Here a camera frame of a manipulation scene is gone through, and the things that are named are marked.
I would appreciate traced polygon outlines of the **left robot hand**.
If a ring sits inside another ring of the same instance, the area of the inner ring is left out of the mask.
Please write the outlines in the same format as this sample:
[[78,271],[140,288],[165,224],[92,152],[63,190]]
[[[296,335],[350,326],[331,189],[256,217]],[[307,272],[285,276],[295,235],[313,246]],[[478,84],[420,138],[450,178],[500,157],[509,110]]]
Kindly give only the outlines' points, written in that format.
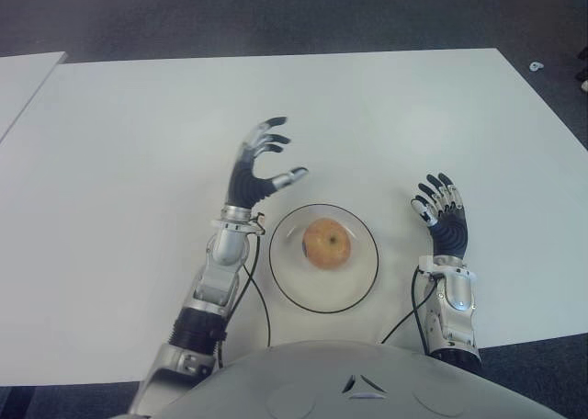
[[294,167],[284,173],[262,178],[254,173],[254,164],[264,153],[282,153],[290,138],[272,133],[287,117],[273,117],[256,125],[243,139],[236,154],[228,185],[225,204],[251,210],[261,200],[300,181],[309,173],[306,167]]

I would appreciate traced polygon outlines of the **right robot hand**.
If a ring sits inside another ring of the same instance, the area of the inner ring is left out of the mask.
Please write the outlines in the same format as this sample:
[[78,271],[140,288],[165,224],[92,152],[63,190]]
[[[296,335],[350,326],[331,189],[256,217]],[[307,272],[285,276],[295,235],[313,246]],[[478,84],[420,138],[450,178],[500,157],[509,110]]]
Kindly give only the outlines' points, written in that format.
[[465,207],[453,181],[443,173],[427,175],[419,183],[423,195],[415,195],[411,206],[427,227],[433,241],[434,256],[463,260],[469,232]]

